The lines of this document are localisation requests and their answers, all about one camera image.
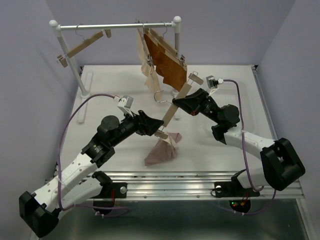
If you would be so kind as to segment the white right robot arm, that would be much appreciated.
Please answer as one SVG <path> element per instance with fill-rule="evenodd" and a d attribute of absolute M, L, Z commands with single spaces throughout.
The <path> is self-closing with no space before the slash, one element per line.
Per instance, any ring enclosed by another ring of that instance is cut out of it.
<path fill-rule="evenodd" d="M 215 100 L 200 88 L 183 98 L 174 98 L 173 104 L 191 116 L 202 114 L 216 124 L 212 126 L 215 140 L 242 150 L 261 161 L 261 167 L 238 172 L 230 182 L 231 192 L 242 195 L 248 189 L 270 186 L 282 191 L 306 173 L 292 143 L 286 138 L 268 139 L 243 130 L 239 108 L 228 104 L 219 107 Z"/>

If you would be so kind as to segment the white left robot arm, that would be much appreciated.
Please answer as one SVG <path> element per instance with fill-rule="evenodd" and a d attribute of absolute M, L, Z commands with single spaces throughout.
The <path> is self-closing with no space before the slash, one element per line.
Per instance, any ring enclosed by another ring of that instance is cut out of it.
<path fill-rule="evenodd" d="M 106 197 L 113 191 L 111 178 L 98 169 L 115 154 L 115 146 L 134 133 L 152 136 L 163 124 L 142 110 L 126 114 L 123 120 L 104 117 L 90 142 L 64 170 L 41 188 L 19 197 L 20 217 L 38 238 L 47 236 L 70 209 L 85 207 L 89 198 Z"/>

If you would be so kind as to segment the pink underwear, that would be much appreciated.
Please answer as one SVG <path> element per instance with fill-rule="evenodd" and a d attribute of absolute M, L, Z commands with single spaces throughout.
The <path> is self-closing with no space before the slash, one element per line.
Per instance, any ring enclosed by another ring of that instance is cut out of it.
<path fill-rule="evenodd" d="M 180 133 L 165 132 L 163 137 L 157 138 L 157 143 L 144 158 L 146 167 L 172 161 L 178 156 L 178 143 L 182 140 Z"/>

